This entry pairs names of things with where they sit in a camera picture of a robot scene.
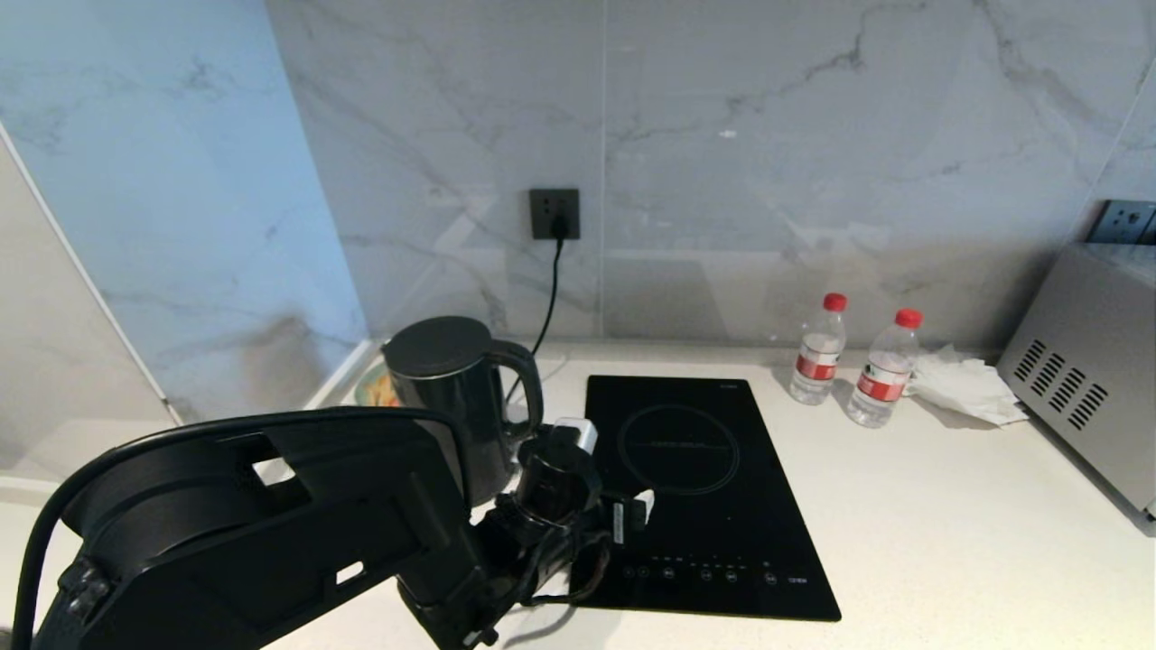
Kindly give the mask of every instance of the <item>kettle lid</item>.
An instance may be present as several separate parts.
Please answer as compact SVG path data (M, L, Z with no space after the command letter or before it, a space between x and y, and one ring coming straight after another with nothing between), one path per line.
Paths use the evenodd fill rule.
M381 346L385 364L406 377L436 377L464 370L492 342L482 323L465 316L439 316L414 323Z

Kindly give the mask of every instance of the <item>red bottle cap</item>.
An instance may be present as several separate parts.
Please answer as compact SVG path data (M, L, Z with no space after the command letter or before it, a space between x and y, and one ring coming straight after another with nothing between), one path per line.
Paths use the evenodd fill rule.
M827 294L823 296L823 309L827 311L843 311L847 309L847 296L843 294Z
M924 315L916 309L901 309L895 313L895 324L909 330L918 330L924 324Z

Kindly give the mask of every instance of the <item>kettle handle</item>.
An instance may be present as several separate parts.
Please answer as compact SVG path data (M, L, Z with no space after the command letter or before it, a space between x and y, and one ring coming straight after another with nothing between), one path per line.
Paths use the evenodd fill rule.
M514 437L525 437L538 430L542 423L542 381L538 376L538 363L528 349L495 339L486 359L498 365L505 365L518 374L526 391L526 406L529 411L525 422L516 424Z

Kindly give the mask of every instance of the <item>cooktop burner ring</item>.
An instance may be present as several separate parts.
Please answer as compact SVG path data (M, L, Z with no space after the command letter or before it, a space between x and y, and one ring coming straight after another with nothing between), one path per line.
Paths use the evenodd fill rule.
M696 487L676 487L670 485L664 485L662 481L657 481L652 477L643 472L635 463L635 460L630 458L630 451L627 446L627 437L630 434L631 427L636 424L642 418L662 411L687 412L688 414L692 414L694 416L705 420L707 423L711 424L713 431L722 434L724 441L727 446L727 452L729 453L729 464L726 466L725 471L717 474L717 478L713 481ZM618 456L620 458L622 458L622 463L623 465L625 465L627 470L629 470L630 473L635 475L635 478L642 481L643 485L645 485L646 487L653 489L655 493L659 494L673 494L681 496L701 496L704 494L710 494L729 483L731 480L734 479L735 474L739 472L739 458L740 458L739 442L735 438L734 434L731 433L731 429L728 429L725 424L722 424L722 422L719 422L710 413L706 413L704 411L690 406L683 406L680 404L660 404L657 406L651 406L647 408L643 408L642 411L638 411L637 413L628 418L627 421L623 422L622 428L618 429L617 443L618 443L617 444ZM669 446L680 448L680 446L691 446L692 444L695 443L670 443ZM709 445L703 443L697 443L697 446L702 446L704 449L711 449Z

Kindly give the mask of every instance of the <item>induction cooktop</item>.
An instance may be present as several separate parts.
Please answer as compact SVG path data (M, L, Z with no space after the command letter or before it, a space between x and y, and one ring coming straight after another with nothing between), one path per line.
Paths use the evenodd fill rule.
M747 382L592 376L586 418L603 489L655 496L579 606L842 618ZM580 556L571 585L594 563Z

